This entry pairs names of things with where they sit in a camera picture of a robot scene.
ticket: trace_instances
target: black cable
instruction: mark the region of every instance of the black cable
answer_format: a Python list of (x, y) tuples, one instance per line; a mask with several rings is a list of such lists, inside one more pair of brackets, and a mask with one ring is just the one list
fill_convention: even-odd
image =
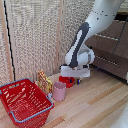
[(119, 36), (119, 38), (118, 38), (118, 41), (117, 41), (117, 43), (116, 43), (116, 46), (115, 46), (115, 48), (114, 48), (114, 50), (112, 51), (111, 54), (113, 54), (113, 53), (115, 52), (115, 50), (116, 50), (116, 48), (117, 48), (117, 46), (118, 46), (118, 44), (119, 44), (119, 42), (120, 42), (120, 38), (121, 38), (121, 36), (122, 36), (122, 34), (123, 34), (123, 31), (124, 31), (124, 28), (125, 28), (125, 26), (126, 26), (127, 21), (128, 21), (128, 16), (127, 16), (127, 18), (126, 18), (126, 20), (125, 20), (125, 23), (124, 23), (124, 25), (123, 25), (123, 28), (122, 28), (122, 31), (121, 31), (120, 36)]
[(8, 29), (8, 38), (9, 38), (9, 44), (10, 44), (10, 53), (11, 53), (11, 59), (12, 59), (12, 67), (13, 67), (13, 69), (15, 69), (15, 67), (14, 67), (14, 60), (13, 60), (13, 55), (12, 55), (12, 47), (11, 47), (11, 39), (10, 39), (10, 33), (9, 33), (8, 18), (7, 18), (7, 8), (6, 8), (6, 3), (5, 3), (5, 1), (4, 1), (4, 8), (5, 8), (7, 29)]

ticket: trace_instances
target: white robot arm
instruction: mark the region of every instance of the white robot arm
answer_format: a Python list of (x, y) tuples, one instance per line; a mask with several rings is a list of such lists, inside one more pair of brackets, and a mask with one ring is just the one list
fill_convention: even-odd
[(67, 66), (61, 66), (61, 75), (65, 77), (89, 77), (89, 64), (94, 61), (92, 49), (85, 41), (92, 35), (107, 29), (113, 22), (124, 0), (95, 0), (91, 13), (79, 27), (77, 35), (65, 56)]

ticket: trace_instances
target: wooden floor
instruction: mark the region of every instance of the wooden floor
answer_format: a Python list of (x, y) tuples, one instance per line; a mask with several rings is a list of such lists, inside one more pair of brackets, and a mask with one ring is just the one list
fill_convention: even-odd
[[(60, 74), (50, 79), (58, 81)], [(101, 71), (67, 89), (65, 100), (54, 102), (42, 128), (110, 128), (128, 101), (128, 86)], [(0, 101), (0, 128), (15, 128)]]

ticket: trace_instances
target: red plastic basket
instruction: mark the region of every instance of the red plastic basket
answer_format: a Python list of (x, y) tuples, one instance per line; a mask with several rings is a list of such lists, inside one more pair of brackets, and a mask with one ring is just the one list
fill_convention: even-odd
[(0, 86), (0, 99), (19, 128), (39, 128), (47, 120), (52, 101), (30, 79)]
[(62, 83), (66, 83), (66, 88), (70, 88), (73, 86), (75, 79), (73, 77), (59, 77), (59, 81)]

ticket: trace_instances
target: wicker screen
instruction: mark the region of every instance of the wicker screen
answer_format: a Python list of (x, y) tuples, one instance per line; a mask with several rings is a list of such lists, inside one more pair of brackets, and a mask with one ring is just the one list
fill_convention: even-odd
[(54, 74), (60, 0), (6, 0), (6, 4), (12, 13), (16, 79), (37, 80), (40, 70)]
[(128, 0), (125, 0), (122, 4), (120, 8), (127, 8), (128, 9)]
[(0, 0), (0, 85), (13, 81), (4, 3)]
[(65, 55), (73, 42), (76, 32), (89, 15), (93, 3), (93, 0), (67, 0), (59, 65), (64, 63)]

